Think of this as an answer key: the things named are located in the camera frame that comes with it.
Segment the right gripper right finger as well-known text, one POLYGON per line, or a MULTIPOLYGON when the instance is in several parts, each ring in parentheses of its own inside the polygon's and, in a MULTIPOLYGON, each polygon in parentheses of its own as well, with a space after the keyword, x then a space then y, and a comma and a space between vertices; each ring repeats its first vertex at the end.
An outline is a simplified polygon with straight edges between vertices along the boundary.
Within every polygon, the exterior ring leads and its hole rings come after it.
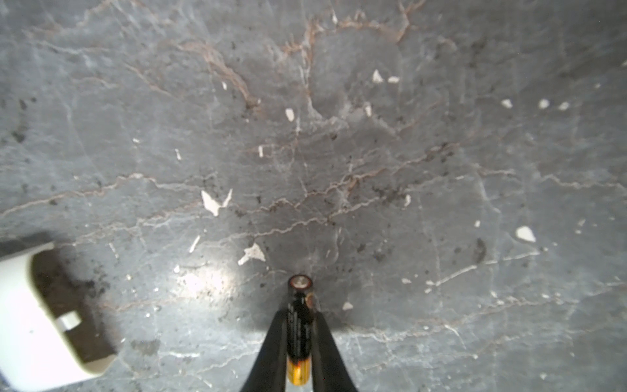
POLYGON ((312 376, 314 392, 358 392, 323 314, 313 317, 312 376))

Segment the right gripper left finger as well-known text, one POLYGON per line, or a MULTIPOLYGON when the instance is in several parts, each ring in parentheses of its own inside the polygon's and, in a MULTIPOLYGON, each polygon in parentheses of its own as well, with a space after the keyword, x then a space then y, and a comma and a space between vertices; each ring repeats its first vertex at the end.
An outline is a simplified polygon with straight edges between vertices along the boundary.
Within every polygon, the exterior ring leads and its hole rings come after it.
POLYGON ((275 313, 241 392, 284 392, 287 381, 287 310, 275 313))

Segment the gold black AAA battery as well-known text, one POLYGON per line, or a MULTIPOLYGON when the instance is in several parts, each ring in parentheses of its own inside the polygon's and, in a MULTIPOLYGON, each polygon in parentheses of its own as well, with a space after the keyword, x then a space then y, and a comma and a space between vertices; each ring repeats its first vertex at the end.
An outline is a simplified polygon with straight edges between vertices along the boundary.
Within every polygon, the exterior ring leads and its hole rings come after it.
POLYGON ((314 325, 313 280, 304 274, 290 277, 287 307, 287 379, 303 386, 310 380, 314 325))

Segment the white battery cover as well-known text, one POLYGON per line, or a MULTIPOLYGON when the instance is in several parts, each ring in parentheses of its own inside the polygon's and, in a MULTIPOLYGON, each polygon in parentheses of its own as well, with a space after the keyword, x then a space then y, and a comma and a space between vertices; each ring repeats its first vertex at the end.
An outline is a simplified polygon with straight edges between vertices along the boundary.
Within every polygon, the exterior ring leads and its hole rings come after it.
POLYGON ((54 243, 1 259, 1 375, 16 391, 49 391, 102 377, 117 359, 80 358, 67 333, 81 325, 73 309, 55 316, 36 287, 34 258, 54 243))

